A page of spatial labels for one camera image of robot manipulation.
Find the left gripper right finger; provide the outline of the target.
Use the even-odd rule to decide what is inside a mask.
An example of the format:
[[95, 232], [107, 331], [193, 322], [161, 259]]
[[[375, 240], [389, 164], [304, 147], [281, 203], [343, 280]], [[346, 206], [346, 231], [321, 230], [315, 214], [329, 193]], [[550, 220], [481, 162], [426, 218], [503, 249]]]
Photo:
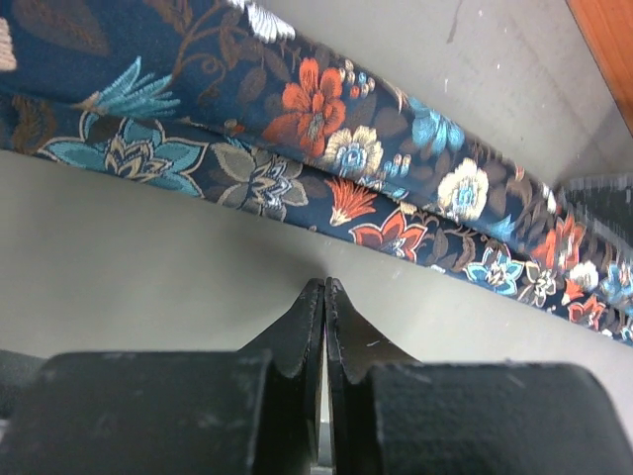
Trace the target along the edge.
[[628, 474], [632, 447], [598, 380], [564, 363], [427, 364], [324, 287], [337, 474]]

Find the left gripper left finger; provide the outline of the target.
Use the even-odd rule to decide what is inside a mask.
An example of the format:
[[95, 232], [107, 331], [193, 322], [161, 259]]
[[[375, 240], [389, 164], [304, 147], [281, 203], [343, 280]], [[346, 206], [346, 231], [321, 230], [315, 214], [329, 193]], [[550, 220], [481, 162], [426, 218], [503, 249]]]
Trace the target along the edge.
[[5, 474], [307, 474], [324, 284], [235, 351], [53, 356], [4, 399]]

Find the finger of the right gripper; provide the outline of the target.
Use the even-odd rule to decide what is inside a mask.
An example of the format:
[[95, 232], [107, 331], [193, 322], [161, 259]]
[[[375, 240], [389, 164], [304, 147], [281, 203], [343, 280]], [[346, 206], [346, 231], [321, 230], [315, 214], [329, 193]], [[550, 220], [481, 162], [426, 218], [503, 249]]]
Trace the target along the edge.
[[556, 187], [563, 207], [624, 257], [632, 256], [632, 173], [570, 178]]

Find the navy floral tie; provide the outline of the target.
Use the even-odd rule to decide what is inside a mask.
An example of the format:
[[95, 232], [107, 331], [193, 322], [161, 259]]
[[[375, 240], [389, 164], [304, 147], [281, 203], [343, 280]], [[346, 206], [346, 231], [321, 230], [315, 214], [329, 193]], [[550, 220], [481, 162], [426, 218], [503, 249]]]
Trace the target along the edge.
[[1, 144], [632, 341], [632, 261], [543, 182], [252, 1], [5, 1]]

